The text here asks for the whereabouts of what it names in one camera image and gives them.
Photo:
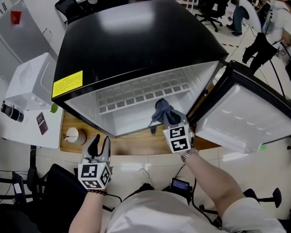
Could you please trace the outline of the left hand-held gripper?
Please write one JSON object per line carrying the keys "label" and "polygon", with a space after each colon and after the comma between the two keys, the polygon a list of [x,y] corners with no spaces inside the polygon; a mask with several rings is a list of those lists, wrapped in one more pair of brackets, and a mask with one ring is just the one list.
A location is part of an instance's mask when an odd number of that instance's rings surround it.
{"label": "left hand-held gripper", "polygon": [[110,167],[111,140],[104,139],[101,155],[98,156],[100,134],[89,139],[83,146],[83,160],[78,164],[78,180],[86,190],[103,190],[112,175]]}

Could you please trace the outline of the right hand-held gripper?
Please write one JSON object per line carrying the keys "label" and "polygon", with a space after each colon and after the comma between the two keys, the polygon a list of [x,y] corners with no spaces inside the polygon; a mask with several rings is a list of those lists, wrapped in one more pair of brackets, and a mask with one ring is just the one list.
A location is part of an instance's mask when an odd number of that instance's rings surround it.
{"label": "right hand-held gripper", "polygon": [[168,114],[163,113],[163,134],[172,153],[184,153],[192,148],[194,133],[188,124],[186,115],[178,110],[175,110],[175,114],[178,116],[177,125],[171,125]]}

